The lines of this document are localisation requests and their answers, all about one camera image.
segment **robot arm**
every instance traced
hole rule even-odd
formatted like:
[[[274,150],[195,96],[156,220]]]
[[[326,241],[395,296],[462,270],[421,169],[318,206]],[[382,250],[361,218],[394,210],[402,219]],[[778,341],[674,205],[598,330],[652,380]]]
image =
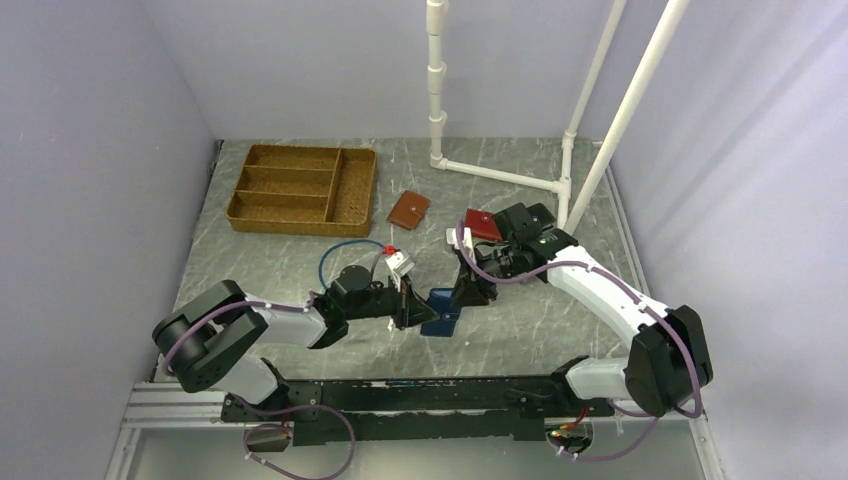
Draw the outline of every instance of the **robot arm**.
[[[574,238],[553,227],[553,216],[541,204],[517,204],[493,218],[505,242],[487,254],[471,243],[467,229],[447,231],[447,242],[460,259],[453,307],[487,305],[497,297],[498,283],[536,276],[588,306],[630,348],[627,358],[578,357],[557,369],[551,379],[563,398],[632,399],[654,416],[685,401],[693,386],[684,352],[657,318],[682,339],[698,384],[712,379],[701,320],[692,309],[668,309],[600,267]],[[404,329],[439,318],[412,288],[409,257],[397,252],[387,264],[387,286],[373,281],[366,268],[348,266],[303,308],[257,299],[235,282],[223,281],[160,322],[153,338],[163,354],[183,342],[170,368],[187,392],[214,387],[260,404],[288,387],[269,362],[245,356],[255,343],[325,348],[347,334],[350,320],[390,316],[395,327]],[[227,305],[233,308],[214,315]],[[198,329],[209,316],[216,317],[218,327]],[[192,328],[195,333],[187,334]]]
[[[387,263],[389,286],[351,265],[305,307],[268,302],[224,280],[159,322],[153,340],[166,358],[181,342],[166,367],[186,392],[217,388],[259,404],[285,382],[270,362],[245,355],[254,344],[320,349],[347,335],[350,320],[389,316],[402,330],[439,318],[412,288],[411,259],[398,251]],[[228,307],[235,308],[217,313]],[[210,317],[217,327],[206,323]]]
[[[627,358],[578,357],[558,369],[554,375],[577,398],[633,400],[654,416],[685,401],[693,394],[692,380],[667,327],[682,340],[699,386],[712,380],[703,327],[694,310],[669,309],[601,267],[577,240],[553,228],[553,216],[542,204],[517,204],[495,214],[494,220],[506,244],[488,255],[468,246],[468,229],[456,234],[461,224],[448,232],[448,243],[471,270],[465,290],[489,291],[496,283],[535,275],[586,305],[630,348]]]

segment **brown wallet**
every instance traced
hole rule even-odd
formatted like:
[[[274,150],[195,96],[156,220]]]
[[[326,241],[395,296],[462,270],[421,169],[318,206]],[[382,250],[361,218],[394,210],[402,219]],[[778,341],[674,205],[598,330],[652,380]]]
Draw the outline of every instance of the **brown wallet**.
[[[429,206],[429,198],[406,190],[401,194],[394,208],[392,208],[388,220],[401,228],[412,230],[424,218],[424,214],[427,213]]]

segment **vertical white pipe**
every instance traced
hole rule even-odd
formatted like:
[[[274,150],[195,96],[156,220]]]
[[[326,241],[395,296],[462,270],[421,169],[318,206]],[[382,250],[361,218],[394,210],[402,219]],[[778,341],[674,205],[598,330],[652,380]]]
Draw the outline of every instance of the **vertical white pipe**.
[[[604,171],[612,159],[612,154],[615,152],[616,147],[618,147],[621,136],[624,135],[624,131],[627,129],[627,125],[630,123],[630,119],[633,117],[639,101],[642,100],[642,95],[644,95],[645,89],[648,87],[648,83],[650,83],[651,77],[653,77],[657,65],[665,53],[665,49],[668,47],[668,43],[672,35],[674,35],[674,31],[680,23],[680,18],[686,12],[688,5],[689,0],[669,0],[668,4],[666,4],[662,17],[660,17],[659,23],[657,23],[657,28],[651,36],[651,41],[648,42],[648,47],[645,49],[642,61],[639,62],[636,73],[633,74],[633,80],[630,81],[630,86],[627,87],[621,105],[618,107],[615,118],[612,120],[607,136],[604,137],[604,143],[601,145],[598,157],[595,159],[595,163],[586,177],[586,182],[580,189],[580,195],[577,196],[577,200],[574,202],[571,216],[565,223],[564,230],[567,233],[574,233],[577,223],[580,222],[580,218],[585,213],[586,207],[589,205],[589,199],[595,192],[595,188],[597,188],[601,178],[603,178]]]
[[[427,0],[427,38],[429,61],[427,64],[427,90],[430,94],[430,165],[441,166],[442,132],[447,115],[442,112],[442,78],[447,66],[442,62],[442,30],[447,10],[447,0]]]
[[[442,37],[441,35],[427,35],[427,46],[430,50],[430,68],[436,70],[442,64]]]
[[[574,107],[574,113],[571,115],[571,122],[562,136],[562,170],[559,177],[562,183],[562,191],[559,192],[559,203],[557,204],[557,227],[563,228],[568,220],[568,202],[571,200],[571,156],[574,150],[574,138],[577,136],[577,127],[580,125],[580,120],[583,118],[583,112],[586,111],[586,104],[589,103],[589,97],[595,89],[595,83],[598,80],[598,74],[604,64],[604,59],[609,51],[609,46],[612,43],[612,38],[618,28],[618,22],[621,20],[621,13],[624,11],[624,6],[627,5],[627,0],[615,0],[612,4],[607,23],[604,25],[604,31],[601,33],[601,40],[598,42],[598,48],[595,50],[595,57],[592,59],[592,64],[589,66],[589,73],[586,75],[586,81],[583,83],[583,89],[580,91],[580,98],[577,99],[577,105]]]

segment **gray marble floor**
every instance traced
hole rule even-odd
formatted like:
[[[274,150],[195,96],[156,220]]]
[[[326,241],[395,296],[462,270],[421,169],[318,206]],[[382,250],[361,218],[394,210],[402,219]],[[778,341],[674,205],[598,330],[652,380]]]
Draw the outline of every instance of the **gray marble floor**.
[[[343,240],[246,234],[230,228],[225,209],[254,143],[374,148],[379,170],[370,238],[392,241],[412,253],[416,268],[411,276],[424,296],[431,287],[453,285],[457,262],[443,249],[444,229],[453,226],[466,208],[494,212],[516,202],[541,201],[556,211],[556,199],[549,192],[431,168],[426,139],[228,141],[197,224],[178,307],[225,278],[262,298],[303,303],[309,289],[319,290],[321,254]],[[544,179],[556,178],[560,168],[560,139],[555,138],[445,139],[443,150],[451,160]],[[572,172],[575,188],[582,185],[596,153],[589,141],[578,140]],[[406,189],[432,200],[423,222],[412,232],[391,229],[386,221]],[[635,285],[606,180],[575,236],[604,266]],[[372,246],[334,252],[326,278],[334,278],[345,265],[368,264],[374,252]],[[385,273],[384,266],[378,268],[378,276]],[[383,318],[352,322],[347,338],[325,350],[258,345],[251,353],[270,359],[292,379],[541,374],[577,355],[626,353],[612,330],[562,291],[534,280],[501,287],[499,292],[493,305],[463,310],[453,338],[422,337],[417,329],[389,331]]]

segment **white wall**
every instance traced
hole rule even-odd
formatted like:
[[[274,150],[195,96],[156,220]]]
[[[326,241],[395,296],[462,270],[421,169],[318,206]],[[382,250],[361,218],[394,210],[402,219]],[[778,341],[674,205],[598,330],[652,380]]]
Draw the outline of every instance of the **white wall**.
[[[655,296],[705,322],[733,479],[848,469],[848,7],[692,2],[614,160]]]
[[[212,137],[137,0],[4,3],[0,70],[0,478],[103,478]]]
[[[220,138],[429,135],[425,0],[144,3]],[[603,136],[664,5],[632,3],[602,80],[615,98],[583,135]],[[611,5],[452,2],[445,135],[562,136]]]

